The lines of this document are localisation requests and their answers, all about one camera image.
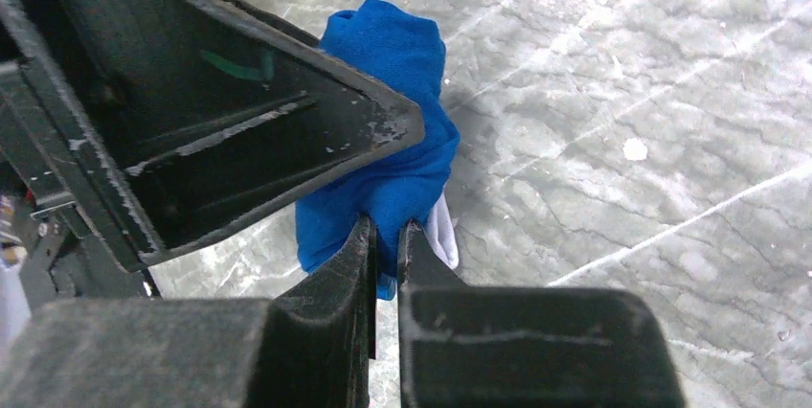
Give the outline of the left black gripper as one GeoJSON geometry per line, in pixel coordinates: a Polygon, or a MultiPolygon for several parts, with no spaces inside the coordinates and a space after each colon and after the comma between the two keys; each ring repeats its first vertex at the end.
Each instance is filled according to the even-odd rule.
{"type": "Polygon", "coordinates": [[[29,307],[73,298],[158,298],[148,271],[124,272],[114,264],[44,151],[13,113],[14,100],[33,98],[19,65],[2,63],[1,244],[26,251],[20,278],[29,307]]]}

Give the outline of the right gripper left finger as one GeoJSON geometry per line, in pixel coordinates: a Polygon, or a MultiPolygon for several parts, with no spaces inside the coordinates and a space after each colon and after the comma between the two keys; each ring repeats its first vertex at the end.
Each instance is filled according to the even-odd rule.
{"type": "Polygon", "coordinates": [[[365,407],[376,230],[274,299],[71,300],[37,311],[5,407],[365,407]]]}

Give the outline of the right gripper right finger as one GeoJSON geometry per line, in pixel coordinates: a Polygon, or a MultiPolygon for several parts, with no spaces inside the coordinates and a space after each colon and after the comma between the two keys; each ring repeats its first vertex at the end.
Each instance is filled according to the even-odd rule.
{"type": "Polygon", "coordinates": [[[405,407],[682,407],[648,305],[624,290],[473,286],[417,222],[398,247],[405,407]]]}

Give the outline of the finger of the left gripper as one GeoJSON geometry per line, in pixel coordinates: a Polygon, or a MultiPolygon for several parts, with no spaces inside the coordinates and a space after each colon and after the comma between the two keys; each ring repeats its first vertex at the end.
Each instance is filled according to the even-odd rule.
{"type": "Polygon", "coordinates": [[[1,0],[12,111],[134,272],[418,143],[419,107],[242,0],[1,0]]]}

